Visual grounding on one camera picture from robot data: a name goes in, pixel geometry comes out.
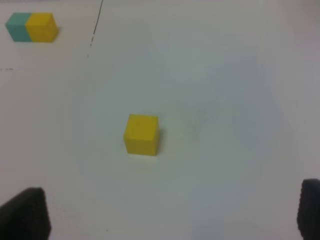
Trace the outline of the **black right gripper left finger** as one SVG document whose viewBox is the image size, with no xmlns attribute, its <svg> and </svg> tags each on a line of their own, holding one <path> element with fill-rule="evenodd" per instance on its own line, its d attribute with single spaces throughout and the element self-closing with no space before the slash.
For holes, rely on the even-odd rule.
<svg viewBox="0 0 320 240">
<path fill-rule="evenodd" d="M 45 191 L 30 187 L 0 206 L 2 240 L 48 240 L 51 222 Z"/>
</svg>

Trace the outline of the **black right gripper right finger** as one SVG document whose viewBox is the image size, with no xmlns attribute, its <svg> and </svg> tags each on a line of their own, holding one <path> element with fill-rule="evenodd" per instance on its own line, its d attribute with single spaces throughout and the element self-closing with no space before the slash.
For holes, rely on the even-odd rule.
<svg viewBox="0 0 320 240">
<path fill-rule="evenodd" d="M 320 180 L 304 179 L 297 211 L 297 228 L 304 240 L 320 239 Z"/>
</svg>

